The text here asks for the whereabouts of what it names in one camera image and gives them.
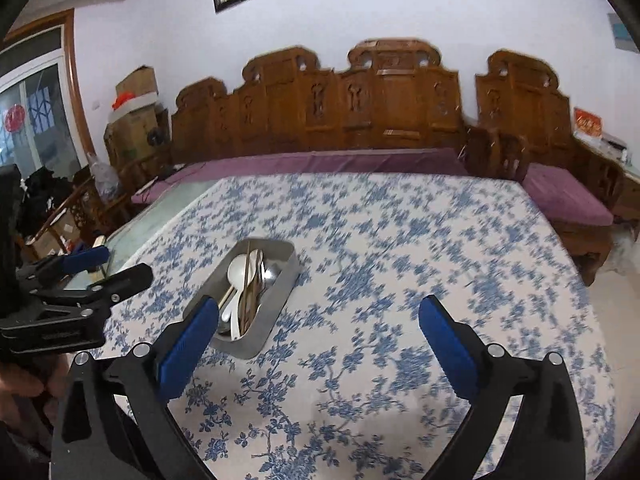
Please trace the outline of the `person's left hand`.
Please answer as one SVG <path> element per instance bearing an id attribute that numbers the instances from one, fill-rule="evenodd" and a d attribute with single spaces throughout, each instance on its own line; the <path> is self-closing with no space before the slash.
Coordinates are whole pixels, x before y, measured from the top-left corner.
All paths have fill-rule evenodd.
<path id="1" fill-rule="evenodd" d="M 42 382 L 27 370 L 16 364 L 1 365 L 1 421 L 17 429 L 23 422 L 23 416 L 15 399 L 36 398 L 41 393 L 49 393 L 51 399 L 44 404 L 43 414 L 48 422 L 54 425 L 58 418 L 58 401 L 64 396 L 67 387 L 67 374 L 70 366 L 68 356 L 59 354 L 55 357 L 55 366 L 45 382 Z"/>

